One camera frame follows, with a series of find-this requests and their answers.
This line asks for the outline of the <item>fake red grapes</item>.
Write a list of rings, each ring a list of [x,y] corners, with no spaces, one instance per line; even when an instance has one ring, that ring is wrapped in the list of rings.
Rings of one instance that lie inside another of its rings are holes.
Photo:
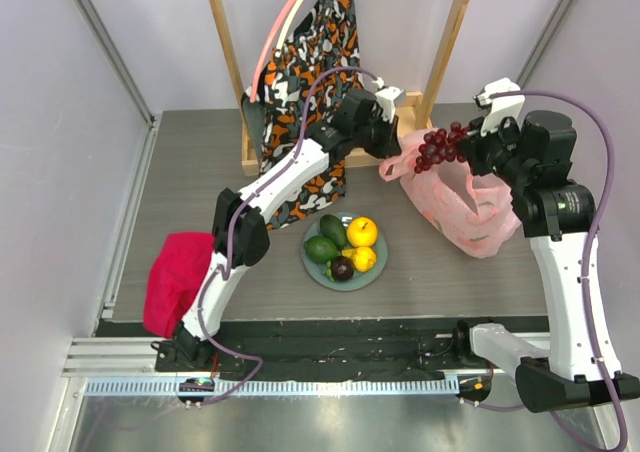
[[[469,126],[463,127],[459,122],[452,122],[448,129],[439,128],[425,133],[418,147],[419,155],[414,172],[427,172],[442,163],[466,162],[466,155],[460,149],[459,142],[467,137],[469,131]]]

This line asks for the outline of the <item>pink plastic bag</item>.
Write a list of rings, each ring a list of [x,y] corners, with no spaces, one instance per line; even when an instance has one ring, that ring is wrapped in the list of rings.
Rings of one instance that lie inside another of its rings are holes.
[[[512,210],[510,188],[493,175],[472,175],[466,162],[443,162],[417,173],[425,132],[401,137],[401,154],[380,164],[380,177],[398,180],[418,212],[464,253],[475,258],[496,255],[521,225]]]

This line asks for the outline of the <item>fake green avocado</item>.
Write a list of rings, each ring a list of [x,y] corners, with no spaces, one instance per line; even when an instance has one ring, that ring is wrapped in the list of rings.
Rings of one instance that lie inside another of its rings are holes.
[[[347,230],[339,217],[331,214],[323,215],[319,221],[319,230],[339,250],[343,250],[349,245]]]

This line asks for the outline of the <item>fake green lime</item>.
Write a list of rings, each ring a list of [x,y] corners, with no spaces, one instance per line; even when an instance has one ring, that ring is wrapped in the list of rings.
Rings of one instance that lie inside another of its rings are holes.
[[[306,256],[314,263],[326,263],[340,256],[341,251],[327,237],[316,235],[303,244]]]

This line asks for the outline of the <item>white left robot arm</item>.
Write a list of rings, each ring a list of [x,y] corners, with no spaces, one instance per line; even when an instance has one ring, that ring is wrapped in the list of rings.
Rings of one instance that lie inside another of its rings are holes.
[[[265,175],[238,192],[223,190],[214,215],[215,251],[196,299],[176,326],[172,341],[190,370],[205,369],[213,357],[206,335],[217,333],[242,276],[266,255],[267,221],[294,192],[341,162],[354,148],[378,159],[400,154],[396,106],[405,91],[353,89],[330,121],[304,125],[295,147]]]

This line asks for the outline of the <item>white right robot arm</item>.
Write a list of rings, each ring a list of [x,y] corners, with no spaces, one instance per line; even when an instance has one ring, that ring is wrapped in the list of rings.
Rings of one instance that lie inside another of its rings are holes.
[[[453,358],[465,367],[485,359],[503,369],[534,413],[638,398],[638,378],[623,372],[609,341],[596,253],[584,250],[596,205],[589,189],[569,177],[577,138],[571,119],[540,110],[522,124],[506,117],[483,131],[485,122],[470,122],[460,148],[473,174],[493,174],[510,189],[542,278],[549,347],[483,323],[460,327]]]

